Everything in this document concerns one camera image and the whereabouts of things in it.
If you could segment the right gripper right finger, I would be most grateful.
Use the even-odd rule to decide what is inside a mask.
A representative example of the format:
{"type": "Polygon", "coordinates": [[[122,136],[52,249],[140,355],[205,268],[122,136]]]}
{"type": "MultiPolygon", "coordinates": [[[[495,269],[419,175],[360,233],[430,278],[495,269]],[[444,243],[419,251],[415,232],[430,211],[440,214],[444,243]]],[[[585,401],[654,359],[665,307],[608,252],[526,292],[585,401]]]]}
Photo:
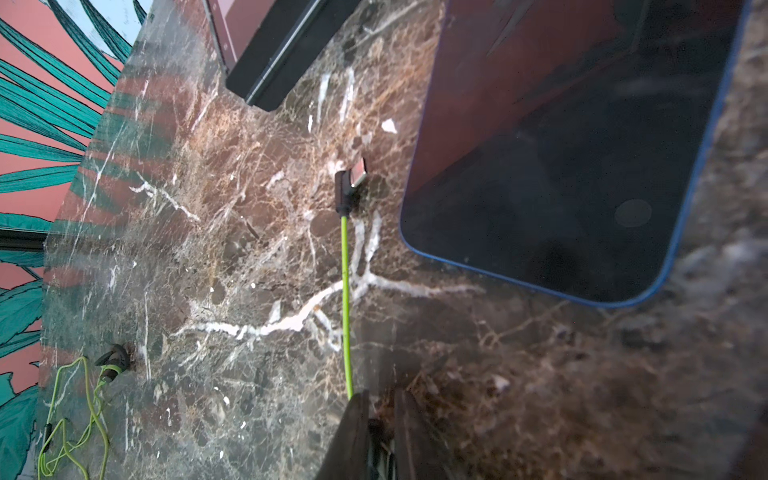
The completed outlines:
{"type": "Polygon", "coordinates": [[[445,450],[432,438],[415,397],[405,389],[394,394],[394,442],[398,479],[456,479],[445,450]]]}

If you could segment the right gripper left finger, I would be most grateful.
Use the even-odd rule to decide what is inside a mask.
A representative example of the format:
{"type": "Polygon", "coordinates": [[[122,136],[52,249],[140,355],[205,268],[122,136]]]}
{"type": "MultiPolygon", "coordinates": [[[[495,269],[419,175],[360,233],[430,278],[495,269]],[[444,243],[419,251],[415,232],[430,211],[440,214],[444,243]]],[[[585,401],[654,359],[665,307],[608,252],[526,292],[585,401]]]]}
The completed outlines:
{"type": "Polygon", "coordinates": [[[361,480],[369,478],[369,392],[354,394],[315,476],[316,480],[361,480]]]}

